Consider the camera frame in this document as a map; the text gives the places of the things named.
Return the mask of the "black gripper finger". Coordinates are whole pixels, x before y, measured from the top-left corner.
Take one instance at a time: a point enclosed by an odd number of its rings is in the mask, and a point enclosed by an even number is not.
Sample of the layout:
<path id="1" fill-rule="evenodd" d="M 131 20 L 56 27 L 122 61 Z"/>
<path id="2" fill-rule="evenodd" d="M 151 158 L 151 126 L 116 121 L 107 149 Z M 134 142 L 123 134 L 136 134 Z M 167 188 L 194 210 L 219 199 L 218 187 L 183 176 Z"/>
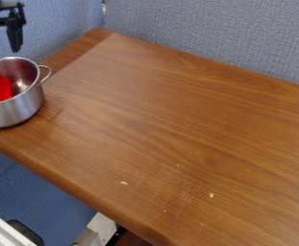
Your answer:
<path id="1" fill-rule="evenodd" d="M 20 50 L 20 46 L 23 44 L 23 33 L 22 25 L 15 19 L 8 21 L 7 34 L 12 51 L 16 53 Z"/>

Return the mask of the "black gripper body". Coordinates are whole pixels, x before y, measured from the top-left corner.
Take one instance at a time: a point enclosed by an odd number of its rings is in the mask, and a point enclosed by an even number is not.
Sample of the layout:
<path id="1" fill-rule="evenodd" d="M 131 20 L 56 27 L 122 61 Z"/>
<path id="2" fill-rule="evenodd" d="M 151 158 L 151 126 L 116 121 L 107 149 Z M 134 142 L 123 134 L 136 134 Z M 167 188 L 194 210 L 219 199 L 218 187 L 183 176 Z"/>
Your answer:
<path id="1" fill-rule="evenodd" d="M 24 4 L 19 0 L 0 0 L 0 26 L 26 24 Z"/>

